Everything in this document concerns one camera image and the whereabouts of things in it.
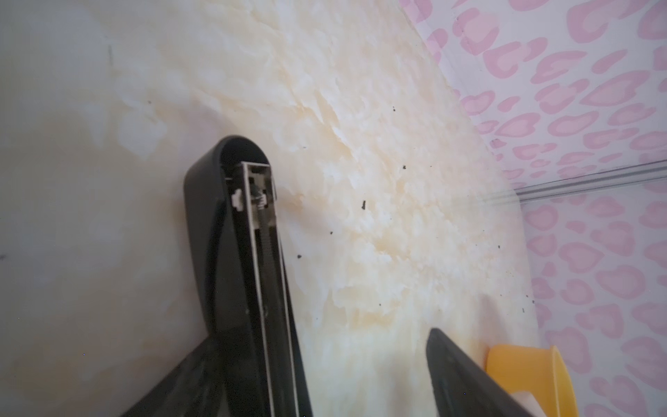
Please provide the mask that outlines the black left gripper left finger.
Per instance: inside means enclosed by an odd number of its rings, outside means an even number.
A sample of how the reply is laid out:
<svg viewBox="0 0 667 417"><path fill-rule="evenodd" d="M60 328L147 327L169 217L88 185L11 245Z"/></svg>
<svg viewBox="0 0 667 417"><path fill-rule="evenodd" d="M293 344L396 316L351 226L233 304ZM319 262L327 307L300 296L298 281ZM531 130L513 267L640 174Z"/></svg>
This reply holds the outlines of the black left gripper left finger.
<svg viewBox="0 0 667 417"><path fill-rule="evenodd" d="M221 337L211 335L125 416L228 416Z"/></svg>

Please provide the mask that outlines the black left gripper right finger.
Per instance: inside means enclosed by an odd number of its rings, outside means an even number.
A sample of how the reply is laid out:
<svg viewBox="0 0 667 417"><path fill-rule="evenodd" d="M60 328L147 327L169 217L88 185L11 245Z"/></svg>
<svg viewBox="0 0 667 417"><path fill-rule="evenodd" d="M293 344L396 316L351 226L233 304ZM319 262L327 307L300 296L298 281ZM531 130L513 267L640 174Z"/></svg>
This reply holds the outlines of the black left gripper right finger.
<svg viewBox="0 0 667 417"><path fill-rule="evenodd" d="M531 416L442 330L430 329L426 356L440 416Z"/></svg>

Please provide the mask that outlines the black stapler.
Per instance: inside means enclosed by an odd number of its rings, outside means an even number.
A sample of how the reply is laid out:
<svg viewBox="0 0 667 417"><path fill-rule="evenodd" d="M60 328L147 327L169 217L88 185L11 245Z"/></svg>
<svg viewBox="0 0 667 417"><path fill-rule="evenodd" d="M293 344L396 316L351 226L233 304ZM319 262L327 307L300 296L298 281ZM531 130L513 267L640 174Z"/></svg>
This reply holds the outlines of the black stapler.
<svg viewBox="0 0 667 417"><path fill-rule="evenodd" d="M312 415L267 156L246 137L225 137L187 171L183 192L214 377L229 415Z"/></svg>

